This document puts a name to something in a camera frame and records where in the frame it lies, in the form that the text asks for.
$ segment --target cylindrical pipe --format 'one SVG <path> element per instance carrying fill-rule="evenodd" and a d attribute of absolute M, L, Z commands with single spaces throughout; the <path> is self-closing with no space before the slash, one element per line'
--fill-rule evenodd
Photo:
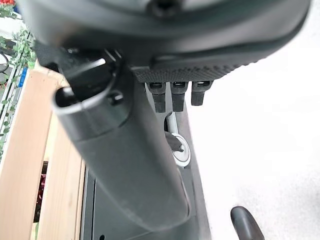
<path fill-rule="evenodd" d="M 152 232 L 187 221 L 190 204 L 164 130 L 131 72 L 82 102 L 65 92 L 55 94 L 54 111 L 97 182 L 127 217 Z"/>

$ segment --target red object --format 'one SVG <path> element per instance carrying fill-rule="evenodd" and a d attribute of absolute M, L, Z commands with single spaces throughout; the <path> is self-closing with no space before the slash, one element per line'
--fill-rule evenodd
<path fill-rule="evenodd" d="M 15 0 L 0 0 L 0 3 L 2 3 L 2 4 L 16 5 Z"/>

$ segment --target blue object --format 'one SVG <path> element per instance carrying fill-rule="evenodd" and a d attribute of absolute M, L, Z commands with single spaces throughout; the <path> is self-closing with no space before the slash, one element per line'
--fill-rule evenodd
<path fill-rule="evenodd" d="M 17 7 L 17 5 L 14 6 L 13 11 L 17 14 L 20 14 L 19 9 Z"/>
<path fill-rule="evenodd" d="M 19 84 L 18 84 L 19 88 L 21 88 L 24 85 L 24 82 L 25 82 L 25 79 L 26 79 L 26 75 L 27 75 L 27 71 L 28 71 L 27 67 L 25 67 L 22 70 L 22 74 L 21 74 L 20 81 L 19 81 Z"/>

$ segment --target white wall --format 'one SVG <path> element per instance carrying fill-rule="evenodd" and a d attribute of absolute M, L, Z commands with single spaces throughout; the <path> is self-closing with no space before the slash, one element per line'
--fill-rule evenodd
<path fill-rule="evenodd" d="M 189 120 L 213 240 L 238 240 L 232 207 L 266 240 L 320 239 L 320 0 L 303 31 L 216 80 Z"/>
<path fill-rule="evenodd" d="M 0 36 L 12 39 L 12 33 L 19 32 L 22 25 L 22 20 L 0 17 Z"/>

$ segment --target silver washer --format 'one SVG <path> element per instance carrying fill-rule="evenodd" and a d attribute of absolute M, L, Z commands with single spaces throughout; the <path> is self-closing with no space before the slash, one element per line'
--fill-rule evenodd
<path fill-rule="evenodd" d="M 175 164 L 177 164 L 179 167 L 184 168 L 189 165 L 191 160 L 190 147 L 183 136 L 181 136 L 178 133 L 172 133 L 172 135 L 175 136 L 180 141 L 180 143 L 182 144 L 181 147 L 183 149 L 183 152 L 180 152 L 180 151 L 172 152 L 173 158 L 175 160 Z"/>

